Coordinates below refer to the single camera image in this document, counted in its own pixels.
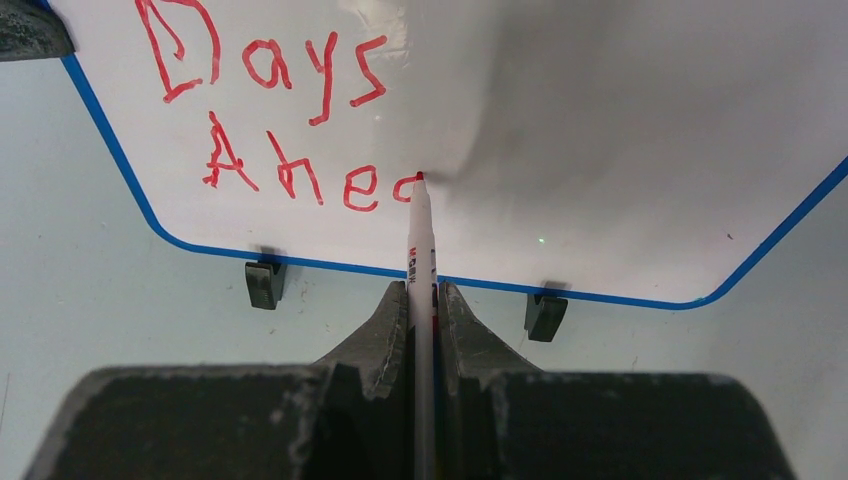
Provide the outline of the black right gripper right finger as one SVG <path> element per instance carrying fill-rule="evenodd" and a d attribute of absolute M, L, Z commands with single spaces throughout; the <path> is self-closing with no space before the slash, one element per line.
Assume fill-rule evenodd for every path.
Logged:
<path fill-rule="evenodd" d="M 717 373 L 548 372 L 439 288 L 448 479 L 791 479 L 755 396 Z"/>

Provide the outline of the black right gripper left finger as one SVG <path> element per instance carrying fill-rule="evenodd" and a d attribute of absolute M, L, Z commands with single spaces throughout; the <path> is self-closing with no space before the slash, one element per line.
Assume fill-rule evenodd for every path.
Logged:
<path fill-rule="evenodd" d="M 58 409 L 30 479 L 404 479 L 405 285 L 306 365 L 97 369 Z"/>

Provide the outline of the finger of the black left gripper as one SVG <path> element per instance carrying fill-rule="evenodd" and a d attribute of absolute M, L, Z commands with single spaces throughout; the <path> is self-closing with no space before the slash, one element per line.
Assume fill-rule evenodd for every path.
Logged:
<path fill-rule="evenodd" d="M 75 51 L 62 18 L 41 1 L 1 0 L 1 62 L 62 58 Z"/>

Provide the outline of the red whiteboard marker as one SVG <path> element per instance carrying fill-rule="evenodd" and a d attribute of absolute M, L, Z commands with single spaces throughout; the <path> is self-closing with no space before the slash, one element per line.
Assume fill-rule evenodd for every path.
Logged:
<path fill-rule="evenodd" d="M 407 294 L 414 336 L 413 477 L 433 479 L 436 467 L 434 320 L 438 287 L 431 199 L 418 172 L 410 196 Z"/>

